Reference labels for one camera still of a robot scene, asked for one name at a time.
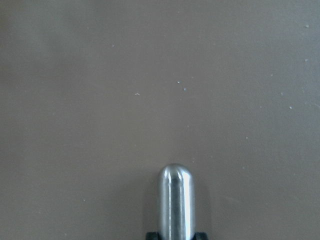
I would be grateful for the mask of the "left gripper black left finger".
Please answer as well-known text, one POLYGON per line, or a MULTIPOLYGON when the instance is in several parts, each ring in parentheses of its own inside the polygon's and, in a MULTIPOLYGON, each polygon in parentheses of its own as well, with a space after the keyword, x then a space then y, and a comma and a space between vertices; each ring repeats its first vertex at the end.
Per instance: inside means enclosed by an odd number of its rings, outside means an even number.
POLYGON ((147 232, 145 240, 158 240, 158 232, 147 232))

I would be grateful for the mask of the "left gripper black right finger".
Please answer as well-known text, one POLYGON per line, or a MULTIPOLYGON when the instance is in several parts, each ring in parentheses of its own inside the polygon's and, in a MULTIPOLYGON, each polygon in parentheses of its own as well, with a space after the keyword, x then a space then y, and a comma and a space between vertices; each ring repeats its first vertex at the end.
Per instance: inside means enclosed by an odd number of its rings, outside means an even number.
POLYGON ((194 234, 194 240, 208 240, 208 235, 205 232, 196 232, 194 234))

